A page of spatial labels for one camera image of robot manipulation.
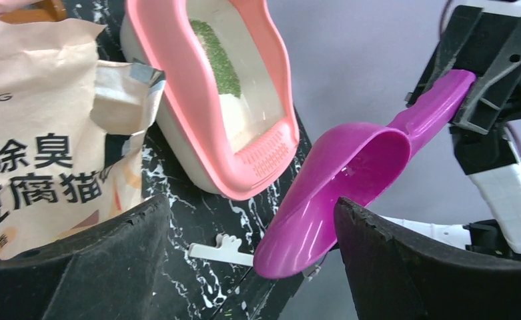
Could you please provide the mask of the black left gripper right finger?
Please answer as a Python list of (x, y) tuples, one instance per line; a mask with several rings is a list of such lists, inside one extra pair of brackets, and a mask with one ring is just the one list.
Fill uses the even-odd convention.
[(446, 245), (345, 197), (334, 224), (359, 319), (521, 319), (521, 261)]

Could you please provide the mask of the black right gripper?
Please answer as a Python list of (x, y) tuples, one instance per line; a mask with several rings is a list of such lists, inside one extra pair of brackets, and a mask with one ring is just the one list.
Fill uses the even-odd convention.
[(521, 119), (521, 1), (451, 4), (442, 10), (439, 42), (406, 106), (447, 72), (469, 71), (476, 80), (451, 124), (485, 135), (498, 123)]

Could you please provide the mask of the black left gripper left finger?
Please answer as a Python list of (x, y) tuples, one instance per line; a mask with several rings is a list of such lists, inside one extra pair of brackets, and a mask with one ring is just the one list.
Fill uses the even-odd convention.
[(0, 260), (0, 319), (151, 319), (171, 215), (156, 195), (70, 237)]

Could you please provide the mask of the grey bag sealing clip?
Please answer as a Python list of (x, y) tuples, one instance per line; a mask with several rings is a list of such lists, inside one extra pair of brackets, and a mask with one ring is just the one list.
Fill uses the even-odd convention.
[(190, 257), (230, 263), (234, 265), (253, 266), (253, 254), (242, 253), (239, 248), (242, 240), (235, 235), (217, 234), (216, 245), (191, 243), (187, 250)]

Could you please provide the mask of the purple litter scoop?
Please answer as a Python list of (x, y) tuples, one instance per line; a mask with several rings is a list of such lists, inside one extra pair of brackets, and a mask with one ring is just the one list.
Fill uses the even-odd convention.
[(256, 273), (282, 279), (320, 260), (337, 241), (337, 200), (366, 206), (377, 199), (453, 118), (475, 80), (470, 71), (451, 70), (388, 125), (351, 122), (326, 131), (255, 250)]

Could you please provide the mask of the cat litter bag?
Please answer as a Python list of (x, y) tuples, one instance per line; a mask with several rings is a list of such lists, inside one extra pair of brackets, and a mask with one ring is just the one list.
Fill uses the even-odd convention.
[(0, 1), (0, 259), (142, 202), (143, 141), (165, 86), (149, 65), (101, 60), (102, 25), (38, 12)]

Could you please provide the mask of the pink cat litter box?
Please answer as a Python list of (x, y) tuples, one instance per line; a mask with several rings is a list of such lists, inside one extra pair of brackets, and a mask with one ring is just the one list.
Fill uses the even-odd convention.
[(196, 186), (243, 201), (287, 169), (299, 126), (265, 1), (126, 1), (120, 40), (165, 72), (156, 121)]

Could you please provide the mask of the orange wooden shelf rack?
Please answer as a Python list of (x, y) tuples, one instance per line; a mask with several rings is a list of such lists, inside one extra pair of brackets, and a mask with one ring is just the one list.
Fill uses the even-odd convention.
[(66, 18), (67, 12), (60, 0), (36, 1), (23, 9), (16, 9), (0, 16), (1, 21), (10, 24), (57, 22)]

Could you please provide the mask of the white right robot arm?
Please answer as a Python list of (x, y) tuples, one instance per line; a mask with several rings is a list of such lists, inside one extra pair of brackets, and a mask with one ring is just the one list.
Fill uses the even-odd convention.
[(414, 90), (412, 106), (454, 69), (476, 76), (449, 122), (454, 156), (492, 218), (466, 226), (469, 251), (521, 261), (521, 1), (447, 1), (439, 41)]

